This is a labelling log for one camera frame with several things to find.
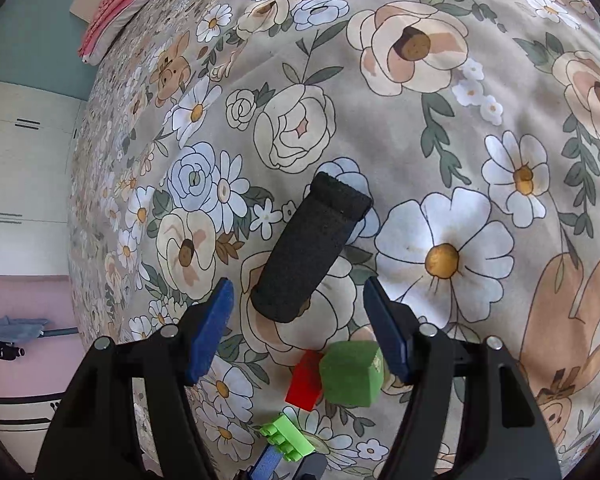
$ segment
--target red cube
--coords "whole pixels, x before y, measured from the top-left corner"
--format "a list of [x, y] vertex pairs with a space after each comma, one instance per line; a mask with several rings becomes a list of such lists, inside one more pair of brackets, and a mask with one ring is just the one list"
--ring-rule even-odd
[[323, 354], [314, 350], [304, 352], [302, 359], [294, 368], [291, 386], [286, 393], [285, 402], [310, 412], [322, 393], [320, 380], [320, 359]]

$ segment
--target toy block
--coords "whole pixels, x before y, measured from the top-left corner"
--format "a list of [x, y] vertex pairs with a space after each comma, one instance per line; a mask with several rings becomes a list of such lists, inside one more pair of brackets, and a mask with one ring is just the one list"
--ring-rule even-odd
[[324, 398], [333, 404], [371, 406], [383, 382], [382, 353], [375, 341], [339, 341], [320, 361]]
[[315, 450], [284, 413], [273, 422], [264, 424], [260, 433], [267, 437], [267, 441], [275, 446], [288, 462], [297, 462]]
[[286, 393], [285, 402], [310, 412], [322, 393], [320, 380], [320, 352], [307, 350], [294, 368], [291, 386]]

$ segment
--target green wall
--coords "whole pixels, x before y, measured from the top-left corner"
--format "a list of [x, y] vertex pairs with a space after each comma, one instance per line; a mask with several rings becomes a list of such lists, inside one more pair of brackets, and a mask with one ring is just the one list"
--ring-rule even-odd
[[97, 67], [77, 54], [86, 23], [73, 0], [6, 0], [0, 8], [0, 81], [86, 100]]

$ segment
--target floral bedsheet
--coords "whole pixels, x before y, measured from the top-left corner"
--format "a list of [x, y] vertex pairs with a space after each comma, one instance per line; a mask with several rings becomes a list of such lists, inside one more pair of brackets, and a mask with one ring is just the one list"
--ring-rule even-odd
[[[249, 294], [325, 171], [374, 208], [288, 324]], [[282, 411], [325, 480], [377, 478], [411, 389], [284, 402], [305, 349], [373, 337], [362, 285], [450, 336], [498, 335], [564, 473], [600, 432], [600, 17], [588, 0], [152, 0], [102, 63], [74, 154], [70, 274], [85, 345], [177, 322], [214, 283], [233, 315], [188, 390], [222, 478]], [[138, 384], [142, 446], [155, 458]], [[454, 462], [456, 379], [436, 465]], [[280, 466], [283, 478], [290, 467]]]

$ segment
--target green block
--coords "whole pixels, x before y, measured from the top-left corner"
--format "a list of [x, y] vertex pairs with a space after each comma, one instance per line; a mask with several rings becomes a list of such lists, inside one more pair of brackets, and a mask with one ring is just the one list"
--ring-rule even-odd
[[315, 451], [315, 447], [304, 437], [300, 430], [287, 418], [284, 413], [269, 424], [260, 428], [260, 433], [267, 441], [276, 446], [288, 462], [297, 462], [302, 457]]
[[375, 341], [339, 341], [320, 361], [324, 398], [332, 404], [371, 406], [384, 380]]

